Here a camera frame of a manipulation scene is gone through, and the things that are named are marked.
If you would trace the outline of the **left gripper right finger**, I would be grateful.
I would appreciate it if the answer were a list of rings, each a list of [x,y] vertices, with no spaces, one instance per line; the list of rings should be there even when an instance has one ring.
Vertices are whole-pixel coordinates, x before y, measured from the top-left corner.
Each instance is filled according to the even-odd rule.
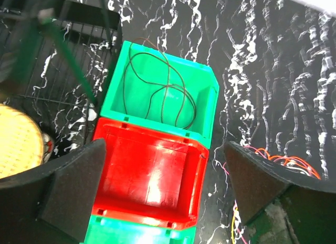
[[[252,243],[335,243],[335,181],[295,173],[235,142],[224,154]]]

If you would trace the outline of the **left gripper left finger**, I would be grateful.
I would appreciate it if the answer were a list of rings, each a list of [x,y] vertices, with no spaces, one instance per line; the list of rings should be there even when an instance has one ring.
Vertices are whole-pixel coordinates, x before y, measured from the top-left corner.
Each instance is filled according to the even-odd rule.
[[[84,241],[106,157],[97,139],[1,179],[1,243]]]

